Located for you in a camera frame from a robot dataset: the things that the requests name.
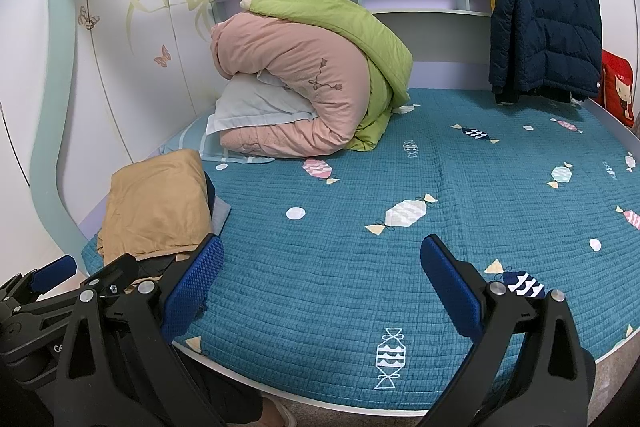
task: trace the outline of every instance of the pillow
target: pillow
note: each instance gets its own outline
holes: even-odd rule
[[[285,84],[281,78],[273,76],[267,70],[262,70],[260,73],[258,73],[258,80],[260,80],[263,84],[270,84],[270,86],[287,87],[287,84]]]
[[[207,120],[214,111],[215,108],[212,107],[190,126],[160,146],[160,153],[168,154],[180,149],[193,149],[200,153],[200,158],[202,158],[203,161],[209,162],[267,163],[273,161],[274,158],[248,156],[224,149],[222,145],[220,145],[220,136],[217,133],[207,136],[205,133],[207,130]]]
[[[255,74],[236,74],[216,102],[207,134],[257,125],[278,125],[317,118],[311,102],[295,91],[261,82]]]

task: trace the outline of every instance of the slipper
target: slipper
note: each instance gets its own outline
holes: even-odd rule
[[[284,420],[284,427],[296,427],[298,425],[298,422],[296,421],[296,417],[293,416],[291,411],[287,409],[277,397],[267,393],[262,393],[262,396],[272,401],[273,404],[276,406],[276,409],[278,410],[278,412],[280,413],[280,416],[282,416],[282,419]]]

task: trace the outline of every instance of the folded tan blanket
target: folded tan blanket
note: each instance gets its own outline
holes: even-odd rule
[[[211,232],[207,184],[197,151],[183,149],[126,166],[111,177],[98,232],[104,263],[194,250]]]

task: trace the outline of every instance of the butterfly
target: butterfly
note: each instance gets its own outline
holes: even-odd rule
[[[80,7],[80,13],[78,14],[78,24],[80,26],[84,26],[88,30],[93,30],[99,21],[100,16],[94,15],[93,17],[89,17],[86,8],[84,6]]]
[[[169,55],[169,52],[166,50],[166,46],[163,44],[162,45],[162,56],[161,57],[156,57],[154,58],[154,60],[160,64],[163,68],[166,67],[166,63],[168,60],[171,60],[171,55]]]

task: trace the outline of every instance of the metal screw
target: metal screw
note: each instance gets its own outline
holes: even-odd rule
[[[564,301],[564,292],[561,290],[551,290],[551,298],[554,301],[562,302]]]
[[[80,294],[80,300],[82,302],[89,302],[93,298],[94,298],[94,291],[93,290],[84,290]]]
[[[140,293],[151,293],[154,288],[156,287],[156,285],[154,284],[153,281],[143,281],[138,285],[138,291]]]
[[[507,293],[507,286],[498,281],[492,282],[489,285],[489,289],[491,290],[491,293],[494,293],[496,295],[504,295],[505,293]]]

